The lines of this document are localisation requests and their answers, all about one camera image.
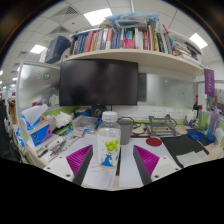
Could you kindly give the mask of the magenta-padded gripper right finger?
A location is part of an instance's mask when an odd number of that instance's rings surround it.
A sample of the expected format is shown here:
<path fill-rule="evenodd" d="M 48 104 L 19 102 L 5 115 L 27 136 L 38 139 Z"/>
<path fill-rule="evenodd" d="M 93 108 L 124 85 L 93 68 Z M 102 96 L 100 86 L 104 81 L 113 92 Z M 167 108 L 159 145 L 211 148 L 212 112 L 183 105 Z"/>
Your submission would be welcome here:
<path fill-rule="evenodd" d="M 167 156 L 158 157 L 137 145 L 133 146 L 133 156 L 143 185 L 180 170 L 180 167 Z"/>

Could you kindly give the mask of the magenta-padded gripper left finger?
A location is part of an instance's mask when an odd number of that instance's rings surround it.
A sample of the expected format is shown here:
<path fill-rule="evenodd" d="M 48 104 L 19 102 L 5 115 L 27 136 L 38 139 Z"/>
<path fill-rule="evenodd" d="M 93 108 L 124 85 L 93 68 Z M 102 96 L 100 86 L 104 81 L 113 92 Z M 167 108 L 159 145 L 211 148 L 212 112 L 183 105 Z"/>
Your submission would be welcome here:
<path fill-rule="evenodd" d="M 67 157 L 57 157 L 44 170 L 80 186 L 92 156 L 93 146 L 88 145 Z"/>

